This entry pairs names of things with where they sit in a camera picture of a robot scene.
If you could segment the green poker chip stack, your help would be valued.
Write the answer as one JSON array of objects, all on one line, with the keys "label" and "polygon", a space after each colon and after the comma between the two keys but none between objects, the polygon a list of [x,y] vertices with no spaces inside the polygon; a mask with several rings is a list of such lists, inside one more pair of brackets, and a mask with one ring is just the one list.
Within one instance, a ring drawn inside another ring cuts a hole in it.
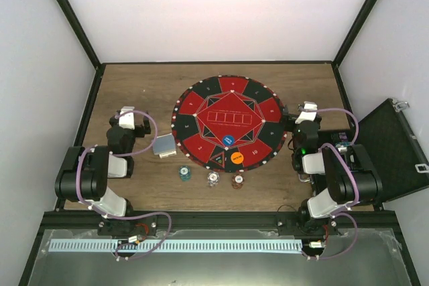
[{"label": "green poker chip stack", "polygon": [[181,166],[178,173],[183,182],[189,181],[192,175],[188,166]]}]

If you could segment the blue small blind button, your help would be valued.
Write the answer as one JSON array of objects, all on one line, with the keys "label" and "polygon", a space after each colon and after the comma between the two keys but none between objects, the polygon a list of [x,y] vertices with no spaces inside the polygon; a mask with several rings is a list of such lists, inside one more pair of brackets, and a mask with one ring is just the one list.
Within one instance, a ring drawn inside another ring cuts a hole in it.
[{"label": "blue small blind button", "polygon": [[234,137],[232,135],[225,135],[222,138],[222,142],[223,142],[224,146],[230,147],[230,146],[232,146],[234,144],[235,139],[234,139]]}]

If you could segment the triangular all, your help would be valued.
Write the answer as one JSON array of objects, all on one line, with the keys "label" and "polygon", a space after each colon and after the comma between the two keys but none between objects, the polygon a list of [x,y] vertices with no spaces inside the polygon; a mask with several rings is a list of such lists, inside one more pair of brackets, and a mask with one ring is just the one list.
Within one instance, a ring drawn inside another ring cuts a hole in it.
[{"label": "triangular all", "polygon": [[221,153],[218,153],[216,155],[213,155],[210,158],[210,161],[212,163],[215,163],[217,166],[224,168],[225,167],[225,153],[221,152]]}]

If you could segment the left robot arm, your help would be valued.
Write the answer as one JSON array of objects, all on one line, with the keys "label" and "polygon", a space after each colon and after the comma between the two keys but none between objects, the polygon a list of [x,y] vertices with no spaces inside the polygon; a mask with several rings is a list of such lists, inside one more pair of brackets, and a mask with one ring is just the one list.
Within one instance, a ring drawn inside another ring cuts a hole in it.
[{"label": "left robot arm", "polygon": [[147,112],[124,106],[109,119],[107,144],[92,147],[74,146],[66,152],[58,172],[54,191],[58,198],[78,202],[105,218],[112,217],[113,226],[123,235],[137,227],[131,202],[108,187],[109,179],[130,178],[133,156],[147,151],[134,151],[136,139],[157,130]]}]

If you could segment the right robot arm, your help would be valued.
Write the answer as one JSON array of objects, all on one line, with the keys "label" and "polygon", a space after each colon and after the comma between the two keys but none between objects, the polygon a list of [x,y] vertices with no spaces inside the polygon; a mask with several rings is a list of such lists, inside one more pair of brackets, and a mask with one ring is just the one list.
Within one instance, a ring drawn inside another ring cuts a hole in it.
[{"label": "right robot arm", "polygon": [[324,187],[304,200],[298,208],[298,226],[305,234],[314,234],[329,218],[359,204],[374,204],[383,193],[382,180],[366,148],[357,142],[359,124],[350,111],[355,126],[351,139],[324,141],[320,129],[321,113],[313,102],[298,107],[292,114],[282,111],[282,123],[291,133],[292,167],[301,182],[313,185],[321,180]]}]

